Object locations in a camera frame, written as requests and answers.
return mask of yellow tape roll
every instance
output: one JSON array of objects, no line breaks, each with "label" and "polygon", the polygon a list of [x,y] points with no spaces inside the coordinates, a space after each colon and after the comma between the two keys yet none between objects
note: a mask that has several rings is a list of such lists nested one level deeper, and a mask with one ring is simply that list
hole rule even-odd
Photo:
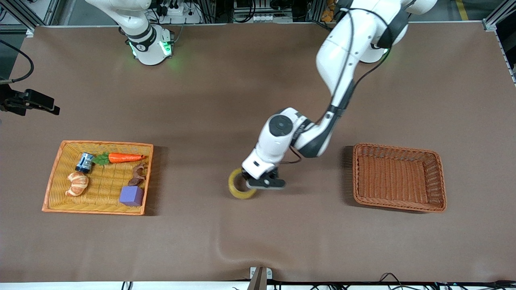
[{"label": "yellow tape roll", "polygon": [[236,197],[238,199],[248,199],[256,193],[256,188],[250,189],[248,191],[240,191],[240,190],[236,189],[235,178],[237,176],[239,176],[240,174],[242,174],[242,168],[237,168],[237,169],[233,170],[233,172],[231,172],[231,174],[229,175],[229,179],[228,179],[229,191],[231,192],[231,194],[234,197]]}]

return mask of toy croissant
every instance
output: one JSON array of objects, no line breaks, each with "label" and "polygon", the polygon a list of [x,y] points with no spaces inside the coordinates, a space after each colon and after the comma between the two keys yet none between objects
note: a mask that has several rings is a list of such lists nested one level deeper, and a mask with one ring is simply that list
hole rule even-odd
[{"label": "toy croissant", "polygon": [[68,180],[72,182],[70,189],[66,192],[66,195],[70,197],[80,196],[89,182],[88,178],[81,172],[70,173]]}]

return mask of brown tablecloth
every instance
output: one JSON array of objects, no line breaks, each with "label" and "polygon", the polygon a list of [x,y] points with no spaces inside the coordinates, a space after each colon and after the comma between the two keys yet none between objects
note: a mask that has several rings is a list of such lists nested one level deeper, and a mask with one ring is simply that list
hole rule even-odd
[{"label": "brown tablecloth", "polygon": [[[22,46],[36,69],[13,88],[54,97],[61,115],[0,116],[0,281],[229,280],[258,265],[289,281],[514,279],[516,89],[480,23],[411,24],[322,157],[282,166],[284,191],[230,195],[271,114],[326,109],[315,67],[326,35],[185,27],[174,57],[146,67],[116,28],[37,28]],[[27,68],[19,57],[13,75]],[[41,212],[57,148],[77,139],[157,146],[148,216]],[[448,210],[359,206],[346,149],[357,142],[439,152]]]}]

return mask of purple block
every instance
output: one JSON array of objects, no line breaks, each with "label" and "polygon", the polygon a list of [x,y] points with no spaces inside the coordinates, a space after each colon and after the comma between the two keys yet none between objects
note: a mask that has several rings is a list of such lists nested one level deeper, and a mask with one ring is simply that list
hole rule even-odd
[{"label": "purple block", "polygon": [[143,203],[143,189],[138,186],[122,187],[120,202],[127,206],[141,206]]}]

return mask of brown wicker basket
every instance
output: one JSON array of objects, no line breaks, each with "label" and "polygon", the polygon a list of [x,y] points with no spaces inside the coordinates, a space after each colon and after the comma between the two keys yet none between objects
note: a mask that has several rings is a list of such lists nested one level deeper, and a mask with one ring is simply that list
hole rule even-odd
[{"label": "brown wicker basket", "polygon": [[441,213],[441,158],[431,150],[359,143],[353,150],[353,197],[365,205]]},{"label": "brown wicker basket", "polygon": [[[149,176],[151,174],[152,153],[154,146],[145,143],[103,142],[103,141],[63,141],[52,166],[49,183],[43,201],[44,212],[77,213],[77,214],[110,214],[110,215],[143,215]],[[78,197],[69,197],[65,191],[70,188],[68,174],[75,171],[75,165],[83,152],[102,154],[119,152],[145,155],[143,162],[146,169],[143,174],[146,180],[139,186],[143,189],[142,206],[126,206],[119,202],[122,187],[133,177],[133,167],[140,161],[94,165],[89,178],[88,187]]]}]

